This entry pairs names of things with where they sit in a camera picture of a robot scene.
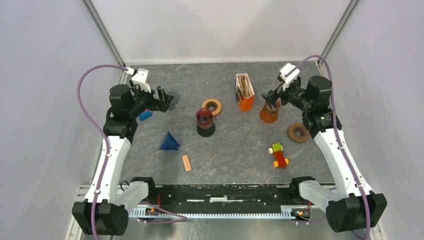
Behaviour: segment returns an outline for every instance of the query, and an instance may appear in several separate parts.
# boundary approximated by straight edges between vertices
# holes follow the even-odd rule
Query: speckled gray surface
[[[174,111],[153,112],[139,122],[132,146],[125,158],[121,180],[134,176],[153,177],[156,184],[289,183],[294,177],[312,176],[320,183],[332,183],[326,160],[315,142],[295,143],[287,136],[302,113],[291,105],[279,110],[278,120],[267,124],[259,118],[265,100],[261,93],[278,86],[278,70],[284,62],[199,63],[132,66],[150,71],[152,88],[176,90],[180,102]],[[300,68],[302,85],[319,75],[315,63]],[[254,106],[241,112],[236,104],[236,74],[247,73],[255,92]],[[216,132],[202,137],[196,131],[196,112],[204,100],[218,99],[221,113],[214,118]],[[166,132],[181,144],[179,151],[158,150]],[[281,143],[290,164],[274,168],[274,156],[267,149]],[[182,160],[188,155],[192,171]]]

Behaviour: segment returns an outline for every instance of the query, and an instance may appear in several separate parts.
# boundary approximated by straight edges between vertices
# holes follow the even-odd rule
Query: white enclosure wall
[[[127,63],[302,60],[349,0],[92,0]]]
[[[424,2],[360,1],[328,61],[362,174],[387,198],[388,240],[423,239]]]
[[[0,239],[61,240],[101,145],[77,83],[114,59],[79,0],[2,0],[0,35]],[[100,124],[118,75],[100,69],[82,85]]]

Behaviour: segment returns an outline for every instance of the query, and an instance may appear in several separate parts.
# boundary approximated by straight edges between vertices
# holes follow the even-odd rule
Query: green block
[[[280,152],[283,150],[283,147],[279,143],[274,143],[272,145],[272,150],[274,150],[274,152]]]

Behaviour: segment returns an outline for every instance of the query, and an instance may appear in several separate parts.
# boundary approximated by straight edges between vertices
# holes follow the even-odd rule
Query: toy car
[[[268,148],[269,154],[274,154],[275,161],[273,162],[274,167],[285,168],[287,164],[289,164],[289,159],[284,158],[283,155],[283,146],[280,143],[273,143],[272,147]]]

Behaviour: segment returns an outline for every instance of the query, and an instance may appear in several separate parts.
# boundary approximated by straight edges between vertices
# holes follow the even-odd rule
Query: orange stick
[[[187,156],[187,155],[182,156],[182,162],[184,163],[184,167],[185,167],[186,172],[192,170],[192,166],[190,165],[190,161],[189,161],[189,156]]]

